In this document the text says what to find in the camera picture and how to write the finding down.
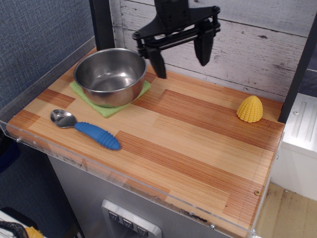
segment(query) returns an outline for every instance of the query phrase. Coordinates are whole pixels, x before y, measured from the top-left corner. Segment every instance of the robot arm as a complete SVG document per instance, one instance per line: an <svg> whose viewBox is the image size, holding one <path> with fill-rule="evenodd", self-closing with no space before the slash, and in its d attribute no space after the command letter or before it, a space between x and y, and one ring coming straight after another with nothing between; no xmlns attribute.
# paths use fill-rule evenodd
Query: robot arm
<svg viewBox="0 0 317 238"><path fill-rule="evenodd" d="M217 19L220 8L189 8L188 0L155 0L155 7L157 15L154 20L133 34L140 56L151 61L158 77L166 78L160 52L194 41L196 57L205 66L210 60L213 38L220 31Z"/></svg>

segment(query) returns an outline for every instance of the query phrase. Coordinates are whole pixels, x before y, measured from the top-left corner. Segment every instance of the green napkin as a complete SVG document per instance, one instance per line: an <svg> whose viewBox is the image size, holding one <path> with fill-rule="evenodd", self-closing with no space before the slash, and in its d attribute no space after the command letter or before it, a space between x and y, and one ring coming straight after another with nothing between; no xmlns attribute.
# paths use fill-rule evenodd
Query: green napkin
<svg viewBox="0 0 317 238"><path fill-rule="evenodd" d="M121 109L125 108L127 105L121 106L121 107L117 107L117 108L103 108L100 106L97 106L96 104L93 104L84 94L82 88L74 81L72 83L69 84L71 89L73 90L74 93L76 93L81 99L83 99L86 103L89 104L89 106L91 106L95 111L97 111L98 113L100 113L101 115L103 115L104 118L110 117L111 115L115 114L116 112L120 111ZM140 93L140 95L137 97L137 99L142 96L146 91L148 91L151 87L151 84L147 81L144 81L144 85L142 88L142 91Z"/></svg>

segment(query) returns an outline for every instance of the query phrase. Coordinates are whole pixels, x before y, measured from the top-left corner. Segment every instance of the bowl rim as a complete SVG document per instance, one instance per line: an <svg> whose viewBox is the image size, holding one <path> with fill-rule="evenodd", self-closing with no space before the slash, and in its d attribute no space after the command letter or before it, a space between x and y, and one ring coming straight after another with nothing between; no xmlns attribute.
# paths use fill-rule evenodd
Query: bowl rim
<svg viewBox="0 0 317 238"><path fill-rule="evenodd" d="M120 89L115 89L115 90L98 91L98 90L89 89L89 88L84 87L83 85L81 85L81 83L78 82L78 80L76 79L76 76L75 76L75 73L77 72L77 70L78 70L78 68L80 67L80 65L81 65L85 60L89 59L90 57L93 57L94 55L97 55L97 54L100 54L100 53L106 52L106 51L113 51L113 50L116 50L116 51L128 51L128 52L131 52L131 53L137 55L138 57L140 57L137 52L135 52L135 51L133 51L133 50L130 50L130 49L126 49L126 48L109 48L109 49L104 49L104 50L96 51L96 52L94 52L94 53L92 53L92 54L90 54L90 55L88 55L88 56L82 58L82 59L78 62L78 64L76 65L76 67L75 67L75 69L74 69L74 73L73 73L73 77L74 77L75 82L76 82L80 87L82 87L82 88L84 88L84 89L86 89L86 90L88 90L88 91L90 91L90 92L95 92L95 93L113 93L113 92L122 91L122 90L124 90L124 89L126 89L126 88L128 88L128 87L131 87L131 86L133 86L134 84L137 84L140 80L142 80L142 78L144 78L144 75L146 74L146 72L147 72L147 70L148 70L148 64L147 64L147 61L146 61L143 57L140 57L140 58L144 61L145 70L144 70L143 74L142 74L134 83L132 83L132 84L130 84L130 85L128 85L128 86L125 86L125 87L120 88Z"/></svg>

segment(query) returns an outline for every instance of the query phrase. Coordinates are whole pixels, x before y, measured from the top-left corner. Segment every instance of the button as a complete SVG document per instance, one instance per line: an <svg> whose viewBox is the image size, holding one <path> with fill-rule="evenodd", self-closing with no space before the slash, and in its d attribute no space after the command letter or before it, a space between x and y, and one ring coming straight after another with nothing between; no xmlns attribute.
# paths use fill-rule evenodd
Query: button
<svg viewBox="0 0 317 238"><path fill-rule="evenodd" d="M130 221L124 219L124 218L123 218L122 221L123 221L123 224L124 224L127 228L133 229L133 224L132 224L132 222L130 222Z"/></svg>
<svg viewBox="0 0 317 238"><path fill-rule="evenodd" d="M111 211L109 211L109 216L110 216L113 220L115 220L116 222L119 221L118 215L115 214L115 213L113 213L113 212L111 212Z"/></svg>
<svg viewBox="0 0 317 238"><path fill-rule="evenodd" d="M148 237L148 236L149 236L148 231L145 230L144 228L137 226L137 229L138 229L138 233L139 233L139 234L141 234L141 235L143 235L143 236L145 236L145 237Z"/></svg>

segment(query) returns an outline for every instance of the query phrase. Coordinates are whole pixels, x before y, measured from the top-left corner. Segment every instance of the metal bowl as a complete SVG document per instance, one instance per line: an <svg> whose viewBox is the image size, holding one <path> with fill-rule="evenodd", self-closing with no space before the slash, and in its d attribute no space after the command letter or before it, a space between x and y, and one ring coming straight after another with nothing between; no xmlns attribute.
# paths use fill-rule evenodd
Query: metal bowl
<svg viewBox="0 0 317 238"><path fill-rule="evenodd" d="M94 104L116 108L134 101L142 91L146 61L128 49L106 49L82 59L75 81Z"/></svg>

